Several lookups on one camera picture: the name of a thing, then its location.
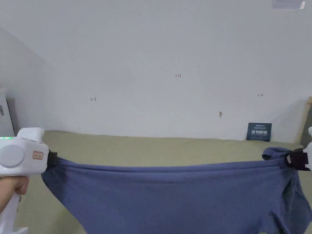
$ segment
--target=blue t-shirt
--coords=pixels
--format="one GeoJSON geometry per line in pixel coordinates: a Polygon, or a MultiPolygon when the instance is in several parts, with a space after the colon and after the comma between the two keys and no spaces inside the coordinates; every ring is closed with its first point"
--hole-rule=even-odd
{"type": "Polygon", "coordinates": [[[112,167],[58,158],[42,178],[89,234],[302,234],[312,212],[287,149],[266,161],[112,167]]]}

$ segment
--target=orange label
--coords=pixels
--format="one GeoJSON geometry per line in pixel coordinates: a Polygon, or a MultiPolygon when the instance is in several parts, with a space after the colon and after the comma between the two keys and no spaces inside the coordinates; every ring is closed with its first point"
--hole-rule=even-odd
{"type": "Polygon", "coordinates": [[[32,154],[33,159],[43,160],[43,152],[34,151],[32,154]]]}

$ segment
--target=black clamp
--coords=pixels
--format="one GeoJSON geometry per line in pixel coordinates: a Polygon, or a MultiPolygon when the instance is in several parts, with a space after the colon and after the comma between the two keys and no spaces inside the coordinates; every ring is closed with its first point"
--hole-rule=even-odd
{"type": "Polygon", "coordinates": [[[46,169],[49,170],[49,169],[52,169],[53,167],[55,167],[56,160],[57,160],[57,152],[52,152],[51,150],[49,150],[46,169]]]}
{"type": "Polygon", "coordinates": [[[285,161],[289,167],[295,168],[298,171],[310,171],[305,165],[309,164],[308,154],[303,152],[304,149],[295,149],[290,151],[285,157],[285,161]]]}

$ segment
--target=white cabinet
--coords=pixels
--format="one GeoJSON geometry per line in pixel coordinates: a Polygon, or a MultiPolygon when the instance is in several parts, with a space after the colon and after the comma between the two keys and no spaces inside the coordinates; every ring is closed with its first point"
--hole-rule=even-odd
{"type": "Polygon", "coordinates": [[[5,89],[0,89],[0,137],[12,137],[14,135],[9,108],[5,98],[5,89]]]}

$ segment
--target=human hand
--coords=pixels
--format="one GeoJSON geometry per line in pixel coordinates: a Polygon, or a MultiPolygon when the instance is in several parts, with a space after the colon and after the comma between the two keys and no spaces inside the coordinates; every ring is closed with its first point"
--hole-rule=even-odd
{"type": "Polygon", "coordinates": [[[13,189],[19,195],[27,193],[29,178],[27,176],[7,176],[1,179],[8,187],[13,189]]]}
{"type": "Polygon", "coordinates": [[[6,208],[14,192],[27,193],[29,178],[26,176],[7,176],[0,180],[0,213],[6,208]]]}

